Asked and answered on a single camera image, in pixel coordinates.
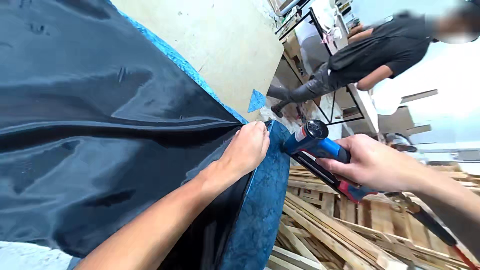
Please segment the shoe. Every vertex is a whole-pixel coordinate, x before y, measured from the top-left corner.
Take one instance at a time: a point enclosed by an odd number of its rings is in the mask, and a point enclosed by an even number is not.
[[[270,109],[272,109],[272,112],[273,112],[278,118],[282,118],[282,117],[283,117],[282,109],[278,109],[278,108],[276,108],[275,106],[272,106]]]

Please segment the black t-shirt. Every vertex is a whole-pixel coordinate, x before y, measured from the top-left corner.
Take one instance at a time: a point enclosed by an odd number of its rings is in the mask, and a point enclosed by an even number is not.
[[[431,34],[424,17],[395,17],[375,27],[369,37],[330,57],[330,86],[339,89],[358,82],[382,65],[388,66],[393,72],[390,78],[395,78],[425,56]]]

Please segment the black fabric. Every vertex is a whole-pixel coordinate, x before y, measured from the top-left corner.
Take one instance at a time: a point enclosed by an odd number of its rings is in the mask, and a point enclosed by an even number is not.
[[[330,86],[339,89],[356,83],[382,65],[393,71],[391,78],[400,75],[423,58],[431,34],[424,17],[394,16],[375,27],[369,37],[349,44],[330,58]]]
[[[107,1],[0,1],[0,63],[2,241],[84,257],[241,127]],[[217,267],[249,177],[161,268]]]

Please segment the person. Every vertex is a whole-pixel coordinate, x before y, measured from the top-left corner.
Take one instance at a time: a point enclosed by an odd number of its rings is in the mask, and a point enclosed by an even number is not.
[[[431,196],[469,217],[471,223],[480,224],[480,197],[457,181],[366,135],[353,135],[336,142],[350,151],[352,159],[350,164],[317,159],[332,173],[376,190]],[[75,269],[157,269],[195,217],[262,162],[269,144],[269,132],[263,122],[243,126],[219,160],[123,226]]]
[[[305,84],[293,91],[269,87],[267,96],[282,100],[271,107],[278,117],[292,102],[305,102],[350,83],[367,91],[386,78],[393,79],[418,63],[438,39],[450,42],[451,35],[469,33],[474,37],[468,41],[473,41],[480,33],[480,0],[433,20],[402,13],[382,25],[360,26],[355,31],[359,33],[348,39],[349,44],[321,65]]]

